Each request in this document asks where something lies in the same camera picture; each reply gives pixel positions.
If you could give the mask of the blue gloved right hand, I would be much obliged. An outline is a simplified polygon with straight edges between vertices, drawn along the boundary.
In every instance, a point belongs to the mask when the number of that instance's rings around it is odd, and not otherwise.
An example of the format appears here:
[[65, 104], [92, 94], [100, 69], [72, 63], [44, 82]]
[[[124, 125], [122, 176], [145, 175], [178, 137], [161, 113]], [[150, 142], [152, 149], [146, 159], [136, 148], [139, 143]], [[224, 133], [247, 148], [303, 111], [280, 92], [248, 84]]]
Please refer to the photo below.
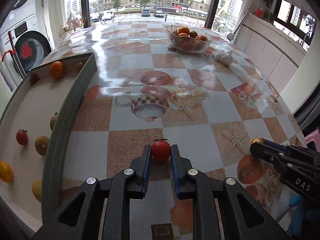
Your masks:
[[300, 236], [302, 233], [303, 219], [305, 211], [303, 209], [304, 199], [298, 194], [291, 197], [289, 207], [295, 209], [289, 224], [288, 235], [290, 237]]

